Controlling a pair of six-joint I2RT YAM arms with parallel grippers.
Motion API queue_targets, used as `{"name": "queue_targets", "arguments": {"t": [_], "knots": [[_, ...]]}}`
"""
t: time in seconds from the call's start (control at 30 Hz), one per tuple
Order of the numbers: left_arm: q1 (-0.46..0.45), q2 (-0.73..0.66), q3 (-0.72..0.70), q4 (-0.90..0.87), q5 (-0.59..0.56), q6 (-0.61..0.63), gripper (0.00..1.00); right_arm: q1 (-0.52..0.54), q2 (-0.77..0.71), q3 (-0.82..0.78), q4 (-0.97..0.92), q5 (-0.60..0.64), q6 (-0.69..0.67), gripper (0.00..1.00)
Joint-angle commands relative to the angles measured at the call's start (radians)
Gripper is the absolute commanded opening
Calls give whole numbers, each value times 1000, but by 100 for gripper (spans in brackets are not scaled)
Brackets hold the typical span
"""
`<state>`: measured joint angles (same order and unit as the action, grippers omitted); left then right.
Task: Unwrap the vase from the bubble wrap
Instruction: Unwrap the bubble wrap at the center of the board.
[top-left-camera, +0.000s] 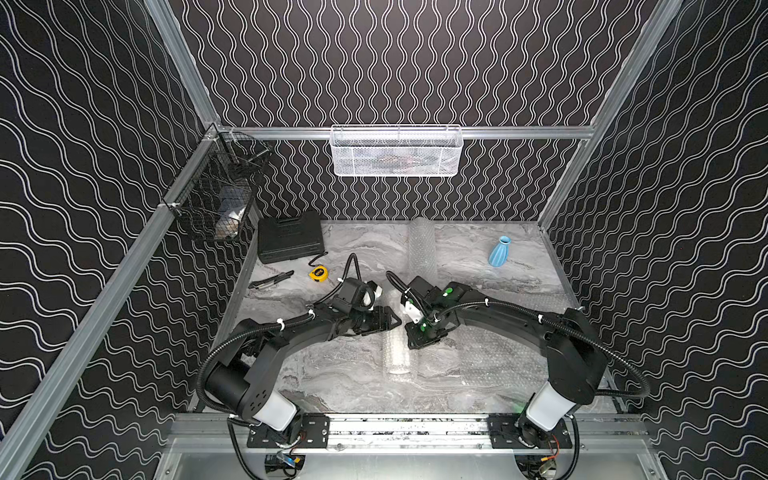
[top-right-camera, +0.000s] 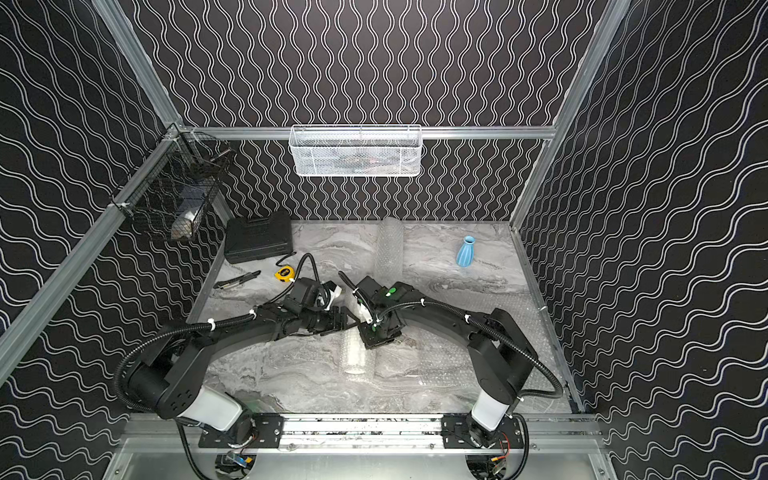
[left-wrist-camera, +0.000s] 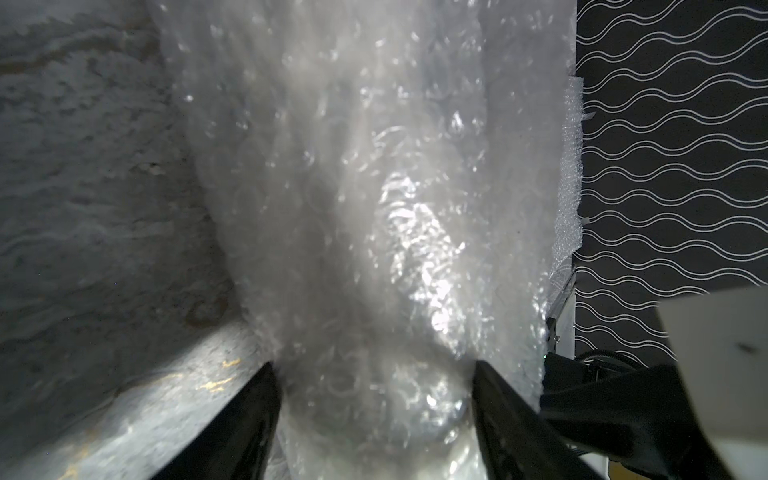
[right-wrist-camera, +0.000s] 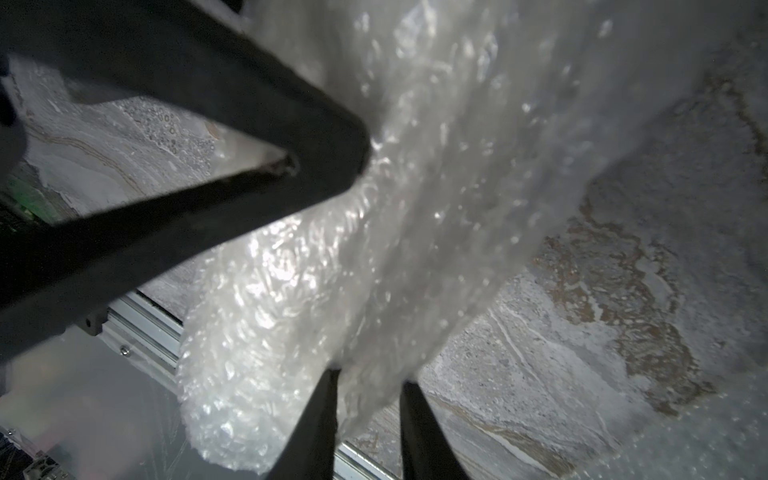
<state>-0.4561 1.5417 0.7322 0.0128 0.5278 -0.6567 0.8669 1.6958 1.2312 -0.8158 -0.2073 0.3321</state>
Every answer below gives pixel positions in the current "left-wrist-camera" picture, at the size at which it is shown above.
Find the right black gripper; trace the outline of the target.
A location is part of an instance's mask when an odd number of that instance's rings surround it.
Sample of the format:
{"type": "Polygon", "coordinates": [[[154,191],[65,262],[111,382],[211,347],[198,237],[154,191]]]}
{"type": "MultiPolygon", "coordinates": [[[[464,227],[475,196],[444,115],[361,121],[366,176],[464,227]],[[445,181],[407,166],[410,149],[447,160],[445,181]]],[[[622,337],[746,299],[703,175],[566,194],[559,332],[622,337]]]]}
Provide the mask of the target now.
{"type": "Polygon", "coordinates": [[[728,479],[699,428],[677,369],[614,352],[545,358],[540,414],[569,444],[648,479],[728,479]]]}

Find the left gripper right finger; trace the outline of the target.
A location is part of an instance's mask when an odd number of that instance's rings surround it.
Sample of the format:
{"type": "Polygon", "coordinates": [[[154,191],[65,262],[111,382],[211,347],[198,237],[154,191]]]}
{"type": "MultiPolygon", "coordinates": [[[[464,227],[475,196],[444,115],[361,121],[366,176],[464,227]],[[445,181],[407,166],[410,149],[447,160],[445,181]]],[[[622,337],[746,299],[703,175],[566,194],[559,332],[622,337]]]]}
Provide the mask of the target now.
{"type": "Polygon", "coordinates": [[[487,477],[598,479],[486,361],[475,363],[472,410],[487,477]]]}

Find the bubble white-capped roll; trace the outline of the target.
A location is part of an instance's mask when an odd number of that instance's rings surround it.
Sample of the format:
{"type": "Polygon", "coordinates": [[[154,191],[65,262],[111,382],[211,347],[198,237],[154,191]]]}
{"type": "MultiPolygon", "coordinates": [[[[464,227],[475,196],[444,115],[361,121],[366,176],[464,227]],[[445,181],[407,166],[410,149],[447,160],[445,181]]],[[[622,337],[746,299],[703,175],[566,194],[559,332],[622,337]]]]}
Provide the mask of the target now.
{"type": "Polygon", "coordinates": [[[572,1],[154,1],[295,479],[482,479],[541,392],[572,1]]]}

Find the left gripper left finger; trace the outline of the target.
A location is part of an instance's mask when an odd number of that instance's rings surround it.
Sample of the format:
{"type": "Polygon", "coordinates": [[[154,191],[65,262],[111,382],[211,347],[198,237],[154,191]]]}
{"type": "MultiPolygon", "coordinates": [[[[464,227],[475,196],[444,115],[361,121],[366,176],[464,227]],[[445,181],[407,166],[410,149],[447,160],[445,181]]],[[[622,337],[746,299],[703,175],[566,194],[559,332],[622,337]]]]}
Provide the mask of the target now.
{"type": "Polygon", "coordinates": [[[278,424],[282,393],[270,362],[153,480],[260,480],[278,424]]]}

